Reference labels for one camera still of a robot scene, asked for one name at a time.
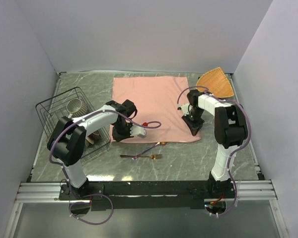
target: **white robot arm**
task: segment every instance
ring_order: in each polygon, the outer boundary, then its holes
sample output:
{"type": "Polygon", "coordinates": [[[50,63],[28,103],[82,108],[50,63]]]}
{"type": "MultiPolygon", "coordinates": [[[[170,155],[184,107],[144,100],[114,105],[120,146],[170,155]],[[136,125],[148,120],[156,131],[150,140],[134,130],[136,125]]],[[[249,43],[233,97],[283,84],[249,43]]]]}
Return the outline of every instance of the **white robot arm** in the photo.
{"type": "Polygon", "coordinates": [[[145,128],[126,122],[121,116],[130,117],[133,113],[137,113],[133,102],[126,100],[123,104],[118,104],[110,101],[102,108],[83,117],[73,119],[62,117],[58,121],[47,147],[51,150],[54,141],[61,133],[70,125],[75,124],[73,129],[69,129],[56,143],[53,156],[62,165],[77,195],[84,194],[84,188],[88,186],[88,179],[80,162],[86,137],[108,124],[114,126],[112,136],[117,142],[134,136],[145,137],[145,128]]]}
{"type": "Polygon", "coordinates": [[[229,161],[229,168],[231,168],[235,154],[230,160],[229,157],[248,136],[245,117],[236,105],[221,102],[198,90],[191,90],[187,97],[190,103],[178,105],[178,108],[182,110],[182,118],[193,135],[196,135],[203,125],[204,121],[201,119],[203,111],[207,111],[215,117],[215,138],[218,142],[218,152],[211,175],[215,181],[226,181],[230,179],[227,164],[229,161]]]}

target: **white wall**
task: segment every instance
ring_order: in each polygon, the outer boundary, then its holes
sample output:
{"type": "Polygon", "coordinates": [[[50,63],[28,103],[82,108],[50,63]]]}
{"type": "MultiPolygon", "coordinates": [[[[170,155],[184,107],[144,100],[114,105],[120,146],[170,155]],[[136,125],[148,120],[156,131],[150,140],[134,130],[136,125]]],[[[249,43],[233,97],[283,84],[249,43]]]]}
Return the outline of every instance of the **white wall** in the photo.
{"type": "Polygon", "coordinates": [[[234,72],[272,0],[16,0],[56,71],[234,72]]]}
{"type": "Polygon", "coordinates": [[[34,106],[56,73],[14,0],[0,0],[0,237],[16,192],[31,171],[42,126],[34,106]]]}
{"type": "Polygon", "coordinates": [[[298,0],[274,0],[234,74],[256,155],[298,237],[298,0]]]}

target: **silver cup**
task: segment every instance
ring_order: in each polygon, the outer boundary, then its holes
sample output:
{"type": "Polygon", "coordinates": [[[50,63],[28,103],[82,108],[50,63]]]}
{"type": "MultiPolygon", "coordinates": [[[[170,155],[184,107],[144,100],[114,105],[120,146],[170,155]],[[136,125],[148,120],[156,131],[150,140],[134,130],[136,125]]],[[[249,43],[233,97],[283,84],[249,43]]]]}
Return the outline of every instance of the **silver cup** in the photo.
{"type": "Polygon", "coordinates": [[[87,104],[81,99],[74,98],[68,102],[68,104],[66,105],[66,110],[69,113],[69,118],[78,118],[87,114],[88,107],[87,104]]]}

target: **wire basket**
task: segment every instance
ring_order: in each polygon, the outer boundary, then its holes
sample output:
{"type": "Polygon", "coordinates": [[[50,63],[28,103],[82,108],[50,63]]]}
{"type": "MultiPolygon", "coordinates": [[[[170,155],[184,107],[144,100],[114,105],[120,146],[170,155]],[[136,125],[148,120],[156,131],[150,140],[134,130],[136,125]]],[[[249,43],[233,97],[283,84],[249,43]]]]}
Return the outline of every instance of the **wire basket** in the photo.
{"type": "MultiPolygon", "coordinates": [[[[93,112],[95,109],[83,93],[81,88],[75,87],[61,94],[58,94],[52,98],[46,99],[35,106],[36,112],[39,116],[47,140],[50,138],[57,122],[60,118],[68,116],[69,113],[66,110],[67,103],[74,99],[79,98],[84,101],[88,107],[88,112],[93,112]]],[[[100,133],[100,140],[95,141],[94,144],[90,144],[87,148],[84,148],[81,162],[85,163],[89,159],[95,158],[95,155],[102,151],[108,150],[110,144],[110,137],[105,128],[98,130],[100,133]]]]}

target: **pink cloth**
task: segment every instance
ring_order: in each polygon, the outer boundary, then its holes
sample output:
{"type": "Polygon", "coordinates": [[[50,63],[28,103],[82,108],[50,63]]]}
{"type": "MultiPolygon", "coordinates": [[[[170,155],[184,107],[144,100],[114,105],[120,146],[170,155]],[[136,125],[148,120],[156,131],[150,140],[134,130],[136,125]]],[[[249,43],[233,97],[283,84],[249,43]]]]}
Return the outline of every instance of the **pink cloth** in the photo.
{"type": "MultiPolygon", "coordinates": [[[[188,87],[186,77],[134,77],[114,78],[113,100],[123,103],[126,99],[134,102],[138,114],[133,119],[142,124],[157,120],[162,126],[147,129],[146,138],[134,137],[123,143],[152,142],[192,142],[201,139],[200,134],[192,136],[189,127],[183,121],[181,111],[177,110],[177,98],[188,87]]],[[[187,103],[187,92],[180,98],[180,104],[187,103]]]]}

